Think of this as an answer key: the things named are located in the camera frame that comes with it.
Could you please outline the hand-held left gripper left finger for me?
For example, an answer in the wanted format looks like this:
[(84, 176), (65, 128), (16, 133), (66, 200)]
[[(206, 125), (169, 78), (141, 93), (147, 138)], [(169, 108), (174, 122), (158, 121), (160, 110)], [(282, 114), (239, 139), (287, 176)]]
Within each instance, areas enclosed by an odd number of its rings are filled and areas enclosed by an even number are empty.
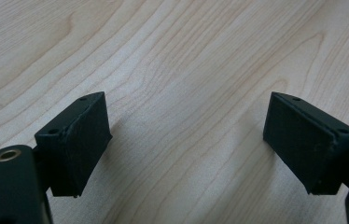
[(52, 194), (81, 195), (111, 139), (102, 91), (76, 99), (40, 129), (35, 141)]

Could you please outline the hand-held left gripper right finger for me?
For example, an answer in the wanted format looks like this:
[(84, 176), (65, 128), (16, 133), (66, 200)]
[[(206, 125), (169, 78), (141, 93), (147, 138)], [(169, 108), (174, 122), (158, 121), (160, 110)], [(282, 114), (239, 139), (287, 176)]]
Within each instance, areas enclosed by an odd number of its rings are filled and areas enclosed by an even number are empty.
[(301, 98), (271, 94), (263, 140), (309, 193), (349, 188), (349, 126)]

